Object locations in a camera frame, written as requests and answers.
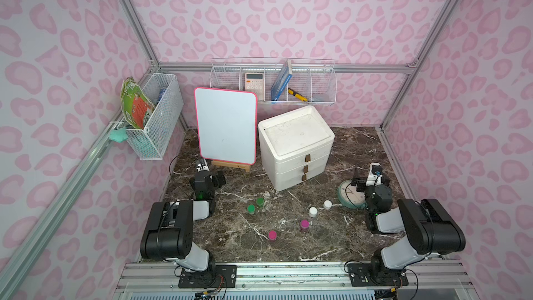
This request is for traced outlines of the green paint can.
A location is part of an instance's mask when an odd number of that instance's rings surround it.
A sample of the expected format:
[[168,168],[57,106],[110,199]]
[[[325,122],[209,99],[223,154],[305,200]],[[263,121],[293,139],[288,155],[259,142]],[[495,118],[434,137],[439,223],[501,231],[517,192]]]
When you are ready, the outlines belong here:
[[248,212],[248,214],[250,214],[250,215],[254,215],[255,212],[256,212],[256,207],[255,207],[255,205],[253,205],[253,204],[248,205],[248,206],[247,206],[247,212]]
[[262,197],[257,198],[256,205],[258,206],[258,208],[263,208],[265,206],[265,199]]

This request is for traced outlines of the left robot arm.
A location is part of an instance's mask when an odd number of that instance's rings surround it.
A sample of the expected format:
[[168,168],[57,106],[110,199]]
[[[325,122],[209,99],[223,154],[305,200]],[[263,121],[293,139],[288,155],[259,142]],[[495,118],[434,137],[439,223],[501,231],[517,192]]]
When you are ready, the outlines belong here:
[[223,172],[197,172],[190,181],[194,198],[175,202],[156,202],[140,243],[141,257],[154,261],[172,261],[187,272],[213,273],[212,254],[193,241],[194,222],[215,213],[215,190],[226,185]]

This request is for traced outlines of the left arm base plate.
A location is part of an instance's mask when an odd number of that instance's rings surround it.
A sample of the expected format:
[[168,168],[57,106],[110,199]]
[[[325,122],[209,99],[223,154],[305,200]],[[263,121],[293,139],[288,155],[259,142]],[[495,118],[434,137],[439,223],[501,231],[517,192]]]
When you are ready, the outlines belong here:
[[180,289],[235,288],[237,265],[215,265],[204,272],[187,272],[179,275]]

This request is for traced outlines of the magenta paint can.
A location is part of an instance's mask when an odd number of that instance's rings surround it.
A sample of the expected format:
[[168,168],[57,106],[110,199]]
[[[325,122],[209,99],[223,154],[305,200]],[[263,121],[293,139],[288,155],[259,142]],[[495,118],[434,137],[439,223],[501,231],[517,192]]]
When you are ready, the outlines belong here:
[[310,222],[306,219],[301,220],[300,222],[300,230],[302,232],[307,232],[310,228]]
[[269,239],[270,241],[272,241],[272,242],[273,242],[273,241],[276,241],[276,240],[277,240],[277,237],[278,237],[278,234],[277,234],[277,232],[274,231],[274,230],[272,230],[272,231],[270,231],[270,232],[268,233],[268,239]]

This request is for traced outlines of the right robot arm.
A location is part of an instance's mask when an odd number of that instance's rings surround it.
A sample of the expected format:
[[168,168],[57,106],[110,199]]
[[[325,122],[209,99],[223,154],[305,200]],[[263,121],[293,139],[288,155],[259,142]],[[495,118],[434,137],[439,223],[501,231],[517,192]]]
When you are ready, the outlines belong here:
[[461,252],[466,247],[464,232],[436,199],[399,199],[392,208],[392,190],[382,175],[372,181],[352,179],[348,188],[364,195],[366,226],[373,234],[404,233],[396,243],[377,249],[369,263],[356,263],[353,276],[377,286],[406,281],[402,273],[429,256]]

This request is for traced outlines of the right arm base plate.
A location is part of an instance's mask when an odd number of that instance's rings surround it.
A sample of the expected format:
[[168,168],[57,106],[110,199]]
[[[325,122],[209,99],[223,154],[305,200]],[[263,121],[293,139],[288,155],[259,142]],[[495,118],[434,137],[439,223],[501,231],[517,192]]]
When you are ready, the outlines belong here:
[[402,270],[374,268],[370,263],[350,262],[344,267],[353,287],[403,287],[409,281]]

